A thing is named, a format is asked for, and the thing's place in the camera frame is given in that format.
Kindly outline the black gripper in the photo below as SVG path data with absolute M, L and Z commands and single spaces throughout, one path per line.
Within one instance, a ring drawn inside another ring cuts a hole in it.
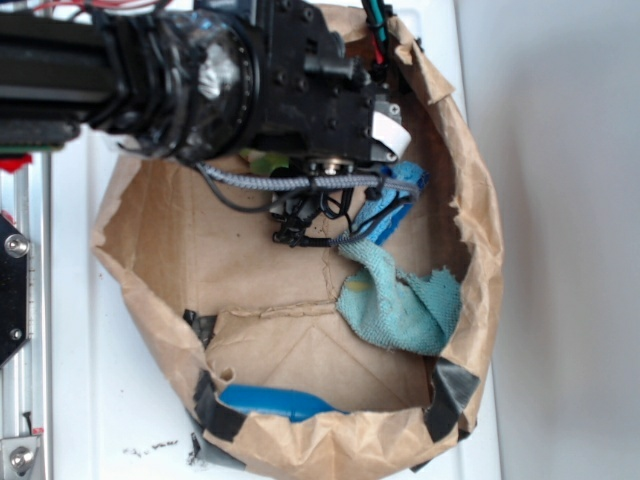
M 411 141 L 397 105 L 321 10 L 305 1 L 199 1 L 213 43 L 202 65 L 205 158 L 253 149 L 357 168 Z

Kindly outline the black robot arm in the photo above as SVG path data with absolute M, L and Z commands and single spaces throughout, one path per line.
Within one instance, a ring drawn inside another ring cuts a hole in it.
M 360 168 L 411 137 L 385 89 L 304 1 L 201 1 L 87 24 L 1 16 L 1 154 L 52 151 L 83 126 L 186 165 L 245 149 Z

